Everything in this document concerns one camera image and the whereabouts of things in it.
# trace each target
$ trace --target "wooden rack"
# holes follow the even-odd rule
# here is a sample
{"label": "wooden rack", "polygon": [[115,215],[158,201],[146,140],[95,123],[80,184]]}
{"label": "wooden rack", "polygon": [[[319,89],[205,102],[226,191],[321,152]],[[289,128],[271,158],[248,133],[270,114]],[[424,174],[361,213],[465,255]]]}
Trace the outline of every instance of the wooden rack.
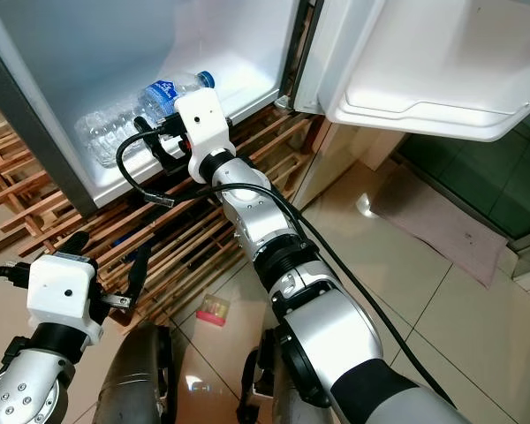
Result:
{"label": "wooden rack", "polygon": [[[123,292],[135,251],[151,245],[148,278],[132,316],[113,314],[126,330],[149,319],[166,323],[223,272],[240,261],[233,227],[216,198],[186,201],[173,209],[145,203],[131,193],[88,218],[81,216],[51,183],[49,176],[0,115],[0,204],[14,216],[3,231],[26,226],[33,238],[21,247],[25,256],[45,247],[55,252],[75,231],[90,234],[84,255],[98,263],[98,281],[107,292]],[[236,125],[231,141],[238,155],[249,158],[291,199],[311,161],[318,117],[267,107]],[[193,190],[187,176],[164,184],[167,193]]]}

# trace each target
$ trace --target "water bottle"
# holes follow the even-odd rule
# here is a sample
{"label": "water bottle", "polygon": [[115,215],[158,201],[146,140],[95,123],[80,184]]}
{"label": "water bottle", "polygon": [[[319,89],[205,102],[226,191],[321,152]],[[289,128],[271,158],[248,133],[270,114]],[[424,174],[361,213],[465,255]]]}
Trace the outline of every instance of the water bottle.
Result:
{"label": "water bottle", "polygon": [[[206,71],[163,77],[135,96],[86,114],[77,121],[75,130],[96,161],[104,168],[111,168],[116,165],[118,146],[137,133],[133,126],[136,117],[144,117],[151,126],[156,126],[157,121],[174,113],[175,100],[180,96],[202,87],[214,88],[214,85],[214,78]],[[125,150],[124,159],[141,147],[141,140],[134,142]]]}
{"label": "water bottle", "polygon": [[202,71],[196,75],[177,73],[168,78],[159,79],[141,90],[138,103],[151,120],[157,122],[175,113],[175,100],[180,96],[202,87],[214,88],[214,78],[210,72]]}

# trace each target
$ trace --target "refrigerator door shelf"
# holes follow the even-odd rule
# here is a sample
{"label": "refrigerator door shelf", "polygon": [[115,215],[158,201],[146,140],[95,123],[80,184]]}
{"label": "refrigerator door shelf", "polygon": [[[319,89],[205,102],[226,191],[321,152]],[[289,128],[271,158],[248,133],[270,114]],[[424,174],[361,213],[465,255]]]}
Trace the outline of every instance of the refrigerator door shelf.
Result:
{"label": "refrigerator door shelf", "polygon": [[295,108],[496,140],[530,113],[530,1],[324,2]]}

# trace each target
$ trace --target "metal bolt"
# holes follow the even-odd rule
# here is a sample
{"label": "metal bolt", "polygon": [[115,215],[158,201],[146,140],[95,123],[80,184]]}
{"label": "metal bolt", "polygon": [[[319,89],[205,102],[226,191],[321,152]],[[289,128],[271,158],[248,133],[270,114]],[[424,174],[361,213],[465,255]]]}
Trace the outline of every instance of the metal bolt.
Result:
{"label": "metal bolt", "polygon": [[290,292],[292,292],[294,290],[294,287],[295,285],[294,284],[291,284],[291,285],[287,285],[284,290],[283,290],[283,294],[289,294]]}

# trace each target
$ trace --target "refrigerator door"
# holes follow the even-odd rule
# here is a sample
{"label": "refrigerator door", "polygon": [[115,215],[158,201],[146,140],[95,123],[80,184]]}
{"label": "refrigerator door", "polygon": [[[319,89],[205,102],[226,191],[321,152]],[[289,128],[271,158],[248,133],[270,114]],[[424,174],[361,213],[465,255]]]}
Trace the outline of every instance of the refrigerator door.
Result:
{"label": "refrigerator door", "polygon": [[[304,9],[301,0],[0,0],[0,67],[7,74],[0,79],[13,86],[1,83],[0,97],[18,90],[48,136],[35,137],[36,127],[20,131],[27,125],[16,125],[19,105],[0,99],[0,108],[73,204],[88,213],[91,202],[101,207],[131,187],[80,140],[81,117],[166,75],[208,71],[235,124],[278,97],[295,19]],[[75,199],[73,187],[56,177],[67,163],[88,199]],[[140,182],[161,169],[145,148],[126,166]]]}
{"label": "refrigerator door", "polygon": [[295,109],[492,141],[530,113],[530,0],[318,1]]}

